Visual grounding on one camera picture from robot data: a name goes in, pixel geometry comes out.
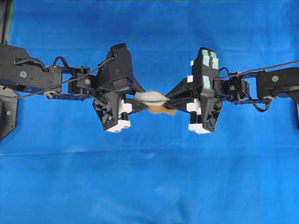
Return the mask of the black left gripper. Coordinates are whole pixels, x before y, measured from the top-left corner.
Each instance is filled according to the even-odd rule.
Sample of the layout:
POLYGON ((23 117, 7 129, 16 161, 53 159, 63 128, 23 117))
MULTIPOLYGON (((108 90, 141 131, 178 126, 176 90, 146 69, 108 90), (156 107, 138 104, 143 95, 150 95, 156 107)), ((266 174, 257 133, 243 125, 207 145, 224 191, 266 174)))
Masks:
MULTIPOLYGON (((129 95, 135 95, 137 92, 145 92, 144 88, 134 78, 133 82, 128 82, 129 95)), ((134 113, 148 110, 148 106, 144 103, 132 99, 125 98, 121 94, 109 91, 101 94, 94 92, 91 95, 93 99, 93 107, 102 124, 103 130, 111 133, 119 133, 123 129, 129 128, 131 123, 128 116, 134 113)))

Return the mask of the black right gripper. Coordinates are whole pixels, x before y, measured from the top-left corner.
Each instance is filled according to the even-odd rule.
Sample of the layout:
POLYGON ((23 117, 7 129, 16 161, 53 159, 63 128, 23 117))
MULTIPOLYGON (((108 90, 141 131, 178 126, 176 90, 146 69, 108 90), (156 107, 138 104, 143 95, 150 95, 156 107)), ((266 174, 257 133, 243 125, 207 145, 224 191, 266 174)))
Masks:
POLYGON ((188 129, 197 134, 212 133, 215 131, 215 124, 222 110, 223 102, 215 97, 215 90, 212 88, 211 78, 203 76, 203 87, 199 98, 187 98, 191 96, 193 82, 187 78, 182 79, 165 96, 170 100, 164 103, 167 109, 175 109, 190 113, 190 124, 188 129))

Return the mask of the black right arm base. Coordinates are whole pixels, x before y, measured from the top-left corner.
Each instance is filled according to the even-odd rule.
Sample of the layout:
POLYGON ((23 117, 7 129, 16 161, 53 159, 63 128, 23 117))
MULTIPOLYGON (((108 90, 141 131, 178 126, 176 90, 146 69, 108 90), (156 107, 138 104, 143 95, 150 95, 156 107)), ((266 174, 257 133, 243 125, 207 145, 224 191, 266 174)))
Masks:
POLYGON ((291 92, 289 94, 290 98, 293 101, 294 104, 294 122, 295 122, 295 128, 298 131, 299 130, 299 94, 297 92, 291 92))

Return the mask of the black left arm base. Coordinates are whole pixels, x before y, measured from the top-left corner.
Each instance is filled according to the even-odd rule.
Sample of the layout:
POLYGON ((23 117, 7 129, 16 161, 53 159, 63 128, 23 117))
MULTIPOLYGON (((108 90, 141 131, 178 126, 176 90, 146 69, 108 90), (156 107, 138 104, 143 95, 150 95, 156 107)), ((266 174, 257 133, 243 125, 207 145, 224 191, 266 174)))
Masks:
POLYGON ((0 86, 0 141, 3 141, 16 127, 17 94, 5 86, 0 86))

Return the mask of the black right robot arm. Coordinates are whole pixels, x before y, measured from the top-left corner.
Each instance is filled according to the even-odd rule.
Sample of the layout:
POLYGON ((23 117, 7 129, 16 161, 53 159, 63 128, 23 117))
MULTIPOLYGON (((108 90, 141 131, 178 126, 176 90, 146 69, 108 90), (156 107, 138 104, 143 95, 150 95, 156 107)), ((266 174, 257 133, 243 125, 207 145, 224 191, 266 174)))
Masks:
POLYGON ((228 101, 235 105, 251 104, 266 112, 276 97, 299 102, 299 69, 290 67, 272 71, 267 68, 244 73, 228 73, 220 77, 220 69, 194 63, 190 78, 184 78, 166 96, 164 106, 190 114, 188 129, 197 134, 212 133, 223 107, 228 101))

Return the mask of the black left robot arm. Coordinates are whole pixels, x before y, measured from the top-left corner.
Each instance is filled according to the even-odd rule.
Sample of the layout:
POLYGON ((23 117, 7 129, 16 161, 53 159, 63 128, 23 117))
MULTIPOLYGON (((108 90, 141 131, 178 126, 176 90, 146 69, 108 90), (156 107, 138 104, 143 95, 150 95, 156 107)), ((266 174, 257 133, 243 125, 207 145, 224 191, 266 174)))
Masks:
POLYGON ((106 59, 95 69, 70 67, 58 56, 51 66, 29 56, 23 48, 1 44, 0 84, 26 97, 45 95, 48 99, 93 100, 93 108, 105 131, 119 133, 130 127, 130 114, 149 107, 128 98, 143 93, 133 74, 132 59, 126 44, 112 46, 106 59))

